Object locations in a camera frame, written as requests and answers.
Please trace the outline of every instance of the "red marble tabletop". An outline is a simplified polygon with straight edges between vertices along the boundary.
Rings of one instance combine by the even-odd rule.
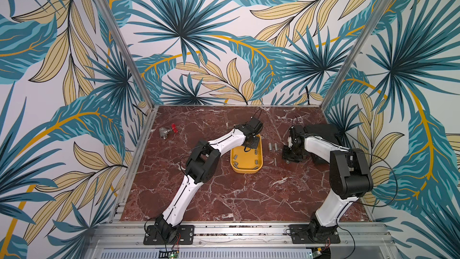
[[[234,124],[246,122],[257,109],[160,106],[121,219],[143,221],[161,214],[182,182],[178,166],[181,156],[199,139],[213,140],[225,135]],[[281,159],[294,117],[299,124],[326,122],[319,107],[264,107],[260,116],[264,124],[261,170],[256,174],[238,174],[230,166],[230,152],[224,154],[214,177],[190,203],[184,221],[309,221],[329,193],[329,166],[316,166],[311,159],[290,164]],[[158,129],[172,123],[179,132],[160,139]],[[188,155],[182,160],[183,168]],[[368,217],[362,205],[353,204],[342,220],[368,221]]]

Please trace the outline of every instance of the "wire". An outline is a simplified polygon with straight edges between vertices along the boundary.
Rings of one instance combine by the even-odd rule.
[[[390,205],[390,204],[392,204],[392,203],[394,202],[394,200],[396,199],[396,196],[397,196],[397,194],[398,194],[398,180],[397,180],[397,178],[396,178],[396,173],[395,173],[395,171],[393,170],[393,168],[391,167],[391,165],[388,164],[387,161],[385,161],[385,159],[383,159],[382,157],[380,157],[380,156],[378,156],[378,155],[375,155],[375,154],[371,154],[371,153],[368,153],[368,152],[359,151],[359,150],[355,150],[355,149],[350,149],[350,148],[348,148],[348,147],[344,147],[344,146],[337,145],[337,144],[335,144],[335,143],[332,143],[331,141],[327,141],[327,140],[322,139],[321,137],[318,137],[318,136],[313,135],[313,134],[309,134],[309,133],[299,133],[299,135],[309,135],[309,136],[312,136],[312,137],[314,137],[314,138],[316,138],[316,139],[318,139],[318,140],[326,141],[326,142],[328,142],[328,143],[330,143],[330,144],[332,144],[332,145],[334,145],[334,146],[336,146],[336,147],[343,148],[343,149],[347,149],[347,150],[351,150],[351,151],[357,152],[357,153],[368,154],[368,155],[375,156],[375,157],[379,158],[380,160],[382,160],[385,164],[388,165],[388,168],[391,170],[391,172],[393,173],[393,176],[395,177],[396,192],[395,192],[394,197],[393,197],[393,198],[391,199],[391,201],[388,202],[387,204],[385,204],[385,205],[380,205],[380,206],[365,204],[365,203],[358,202],[358,201],[356,201],[356,203],[357,203],[357,204],[364,205],[364,206],[370,206],[370,207],[386,207],[386,206],[388,206],[388,205]]]
[[[343,210],[345,210],[345,209],[348,207],[349,204],[350,204],[350,203],[345,204],[345,206],[344,206],[344,207],[342,208],[342,210],[340,211],[339,216],[337,216],[337,218],[335,219],[335,225],[337,225],[337,227],[339,227],[339,228],[342,229],[343,231],[347,231],[348,234],[350,234],[351,238],[353,239],[353,251],[352,251],[347,257],[342,258],[342,259],[347,259],[347,258],[349,258],[349,257],[354,253],[354,251],[355,251],[355,249],[356,249],[356,242],[355,242],[355,239],[354,239],[353,235],[351,234],[351,232],[348,231],[347,229],[344,229],[344,228],[342,228],[342,227],[339,226],[339,217],[340,217],[340,214],[342,214]]]
[[[260,111],[260,113],[259,113],[259,116],[257,117],[257,119],[259,119],[260,116],[262,115],[262,108],[257,109],[257,111],[254,113],[254,115],[251,118],[255,117],[257,112],[259,112],[259,111]]]

